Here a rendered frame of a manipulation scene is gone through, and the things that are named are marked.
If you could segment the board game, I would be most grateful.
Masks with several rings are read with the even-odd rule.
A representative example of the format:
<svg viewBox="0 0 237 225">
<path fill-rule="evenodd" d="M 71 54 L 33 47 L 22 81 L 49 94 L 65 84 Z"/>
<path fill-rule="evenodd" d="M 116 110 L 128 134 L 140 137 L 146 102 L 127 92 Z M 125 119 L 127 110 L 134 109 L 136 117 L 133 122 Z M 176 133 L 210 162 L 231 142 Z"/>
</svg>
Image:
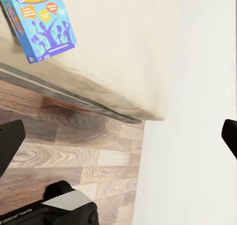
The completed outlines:
<svg viewBox="0 0 237 225">
<path fill-rule="evenodd" d="M 78 46 L 63 0 L 0 0 L 30 64 Z"/>
</svg>

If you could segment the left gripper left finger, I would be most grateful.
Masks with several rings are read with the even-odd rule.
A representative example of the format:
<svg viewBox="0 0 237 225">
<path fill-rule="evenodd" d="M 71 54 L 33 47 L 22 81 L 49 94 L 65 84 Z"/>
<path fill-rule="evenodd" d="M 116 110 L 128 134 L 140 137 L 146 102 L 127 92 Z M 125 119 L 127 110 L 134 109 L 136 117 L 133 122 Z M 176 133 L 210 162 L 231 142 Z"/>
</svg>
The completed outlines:
<svg viewBox="0 0 237 225">
<path fill-rule="evenodd" d="M 21 119 L 0 125 L 0 178 L 26 138 Z"/>
</svg>

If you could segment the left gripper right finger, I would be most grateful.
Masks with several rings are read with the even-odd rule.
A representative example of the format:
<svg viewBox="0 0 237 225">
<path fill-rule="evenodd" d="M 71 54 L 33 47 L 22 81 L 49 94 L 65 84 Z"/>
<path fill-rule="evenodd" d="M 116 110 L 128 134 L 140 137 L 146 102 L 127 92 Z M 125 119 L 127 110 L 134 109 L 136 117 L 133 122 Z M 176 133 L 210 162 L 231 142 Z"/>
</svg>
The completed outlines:
<svg viewBox="0 0 237 225">
<path fill-rule="evenodd" d="M 237 121 L 226 119 L 221 136 L 237 158 Z"/>
</svg>

